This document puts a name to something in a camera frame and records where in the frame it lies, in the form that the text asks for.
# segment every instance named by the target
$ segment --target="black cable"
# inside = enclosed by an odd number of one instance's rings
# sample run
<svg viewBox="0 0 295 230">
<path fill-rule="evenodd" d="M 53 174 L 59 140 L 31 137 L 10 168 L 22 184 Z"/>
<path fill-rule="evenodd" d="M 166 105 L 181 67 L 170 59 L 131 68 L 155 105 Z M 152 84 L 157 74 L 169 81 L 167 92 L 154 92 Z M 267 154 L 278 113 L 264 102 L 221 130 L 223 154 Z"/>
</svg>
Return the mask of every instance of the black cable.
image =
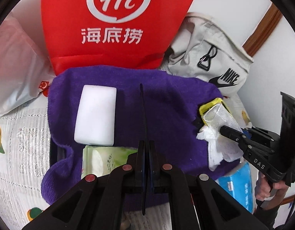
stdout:
<svg viewBox="0 0 295 230">
<path fill-rule="evenodd" d="M 147 198 L 147 189 L 148 189 L 148 175 L 149 175 L 149 152 L 150 152 L 150 141 L 148 138 L 148 123 L 147 116 L 145 110 L 145 102 L 144 102 L 144 93 L 143 93 L 143 84 L 140 83 L 140 96 L 142 100 L 142 111 L 143 111 L 143 125 L 144 125 L 144 153 L 143 153 L 143 167 L 142 167 L 142 215 L 145 215 L 146 209 L 146 198 Z"/>
<path fill-rule="evenodd" d="M 291 215 L 292 215 L 292 212 L 294 211 L 294 206 L 295 206 L 295 195 L 294 195 L 294 201 L 292 202 L 292 205 L 291 205 L 291 209 L 289 211 L 289 214 L 287 216 L 287 219 L 285 221 L 285 224 L 288 222 L 288 220 L 290 219 Z"/>
</svg>

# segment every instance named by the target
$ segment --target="crumpled tissue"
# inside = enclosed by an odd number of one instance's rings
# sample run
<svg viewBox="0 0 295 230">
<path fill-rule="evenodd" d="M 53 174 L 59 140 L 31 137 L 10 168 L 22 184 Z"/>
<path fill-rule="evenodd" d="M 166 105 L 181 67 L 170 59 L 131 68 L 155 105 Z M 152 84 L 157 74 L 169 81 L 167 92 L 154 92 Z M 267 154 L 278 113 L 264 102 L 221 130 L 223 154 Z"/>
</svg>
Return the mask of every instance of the crumpled tissue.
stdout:
<svg viewBox="0 0 295 230">
<path fill-rule="evenodd" d="M 225 109 L 223 104 L 214 105 L 203 115 L 203 119 L 207 125 L 200 129 L 197 139 L 208 142 L 209 169 L 214 171 L 223 159 L 227 162 L 233 162 L 241 158 L 243 152 L 238 143 L 220 134 L 220 127 L 223 125 L 242 132 L 234 117 Z"/>
</svg>

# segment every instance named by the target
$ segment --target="bed sheet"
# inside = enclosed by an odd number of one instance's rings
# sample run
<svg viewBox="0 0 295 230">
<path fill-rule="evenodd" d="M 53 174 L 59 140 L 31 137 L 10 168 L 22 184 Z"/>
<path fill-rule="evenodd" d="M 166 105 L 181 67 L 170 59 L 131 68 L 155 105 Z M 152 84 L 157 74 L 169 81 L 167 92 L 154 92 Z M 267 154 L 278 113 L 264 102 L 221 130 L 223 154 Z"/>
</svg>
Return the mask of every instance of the bed sheet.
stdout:
<svg viewBox="0 0 295 230">
<path fill-rule="evenodd" d="M 50 153 L 44 94 L 0 117 L 0 217 L 10 230 L 49 206 L 41 196 Z"/>
</svg>

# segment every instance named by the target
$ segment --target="white plastic bag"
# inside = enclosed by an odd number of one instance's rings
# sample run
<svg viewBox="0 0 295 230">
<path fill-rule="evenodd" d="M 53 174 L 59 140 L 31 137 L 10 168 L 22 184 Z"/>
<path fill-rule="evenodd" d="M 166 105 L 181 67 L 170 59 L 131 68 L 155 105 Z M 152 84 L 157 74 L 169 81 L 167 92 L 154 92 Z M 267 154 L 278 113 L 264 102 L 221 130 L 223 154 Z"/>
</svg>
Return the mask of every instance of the white plastic bag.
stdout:
<svg viewBox="0 0 295 230">
<path fill-rule="evenodd" d="M 9 15 L 0 26 L 0 116 L 37 97 L 53 78 L 49 59 Z"/>
</svg>

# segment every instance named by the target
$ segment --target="red bag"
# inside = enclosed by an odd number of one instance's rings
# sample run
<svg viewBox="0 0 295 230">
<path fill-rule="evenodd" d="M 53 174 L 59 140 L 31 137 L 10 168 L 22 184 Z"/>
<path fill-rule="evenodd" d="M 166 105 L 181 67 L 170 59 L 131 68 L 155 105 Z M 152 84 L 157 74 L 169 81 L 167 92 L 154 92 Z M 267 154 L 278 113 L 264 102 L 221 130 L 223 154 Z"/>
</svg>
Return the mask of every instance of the red bag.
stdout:
<svg viewBox="0 0 295 230">
<path fill-rule="evenodd" d="M 157 68 L 193 0 L 42 0 L 56 74 L 70 67 Z"/>
</svg>

